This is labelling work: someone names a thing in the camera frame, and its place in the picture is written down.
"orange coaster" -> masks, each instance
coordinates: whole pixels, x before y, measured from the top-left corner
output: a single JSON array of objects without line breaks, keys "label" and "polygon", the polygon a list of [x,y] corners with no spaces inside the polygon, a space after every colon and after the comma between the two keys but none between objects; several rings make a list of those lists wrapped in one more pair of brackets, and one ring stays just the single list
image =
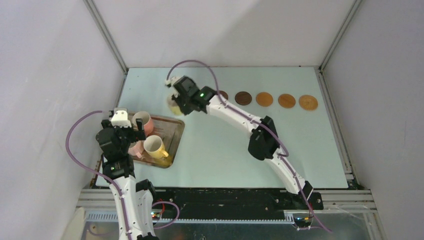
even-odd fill
[{"label": "orange coaster", "polygon": [[256,102],[262,107],[269,107],[271,104],[273,104],[273,101],[273,96],[271,96],[271,94],[268,92],[263,91],[256,95]]},{"label": "orange coaster", "polygon": [[299,98],[299,104],[300,106],[307,110],[307,111],[313,111],[318,108],[318,101],[315,97],[311,95],[303,95]]},{"label": "orange coaster", "polygon": [[238,92],[235,95],[235,102],[242,106],[246,106],[252,102],[252,95],[247,91]]},{"label": "orange coaster", "polygon": [[219,90],[219,93],[226,99],[228,100],[228,94],[225,91]]},{"label": "orange coaster", "polygon": [[285,109],[291,109],[296,105],[296,99],[290,94],[281,94],[278,97],[278,103]]}]

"mug handle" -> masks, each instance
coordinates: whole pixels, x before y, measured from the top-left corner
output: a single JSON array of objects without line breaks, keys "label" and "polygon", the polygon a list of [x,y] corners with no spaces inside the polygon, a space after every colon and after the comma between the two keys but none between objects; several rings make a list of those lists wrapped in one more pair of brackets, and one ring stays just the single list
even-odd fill
[{"label": "mug handle", "polygon": [[167,158],[169,156],[168,152],[165,150],[160,150],[160,153],[162,153],[162,155]]}]

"wooden tray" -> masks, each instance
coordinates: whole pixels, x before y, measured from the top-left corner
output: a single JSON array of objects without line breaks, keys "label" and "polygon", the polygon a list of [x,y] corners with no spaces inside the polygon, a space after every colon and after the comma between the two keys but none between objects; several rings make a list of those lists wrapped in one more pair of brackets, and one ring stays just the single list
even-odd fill
[{"label": "wooden tray", "polygon": [[[134,114],[134,112],[129,112],[128,119],[133,119]],[[172,117],[151,115],[151,119],[154,123],[154,129],[150,135],[157,135],[162,138],[169,156],[156,159],[144,151],[140,158],[132,156],[132,159],[139,163],[166,169],[174,163],[178,145],[180,145],[180,140],[186,125],[183,121]]]}]

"pink mug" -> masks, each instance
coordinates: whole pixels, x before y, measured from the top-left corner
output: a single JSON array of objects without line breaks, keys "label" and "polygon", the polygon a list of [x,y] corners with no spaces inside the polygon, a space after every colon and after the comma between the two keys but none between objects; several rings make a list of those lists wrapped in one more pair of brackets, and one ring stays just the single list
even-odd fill
[{"label": "pink mug", "polygon": [[153,124],[153,119],[150,117],[150,114],[146,111],[139,111],[132,117],[132,126],[138,130],[136,119],[141,119],[143,122],[144,133],[146,136],[150,135],[153,132],[155,127]]},{"label": "pink mug", "polygon": [[142,153],[145,151],[144,141],[133,142],[129,145],[128,153],[132,156],[137,156],[139,159],[142,158]]}]

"yellow mug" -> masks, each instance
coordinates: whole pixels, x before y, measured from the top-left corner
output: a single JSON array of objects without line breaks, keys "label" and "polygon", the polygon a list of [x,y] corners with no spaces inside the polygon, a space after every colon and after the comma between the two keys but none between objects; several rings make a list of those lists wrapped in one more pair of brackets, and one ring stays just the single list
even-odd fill
[{"label": "yellow mug", "polygon": [[161,159],[169,156],[165,150],[164,141],[158,135],[151,135],[144,141],[144,150],[153,158]]}]

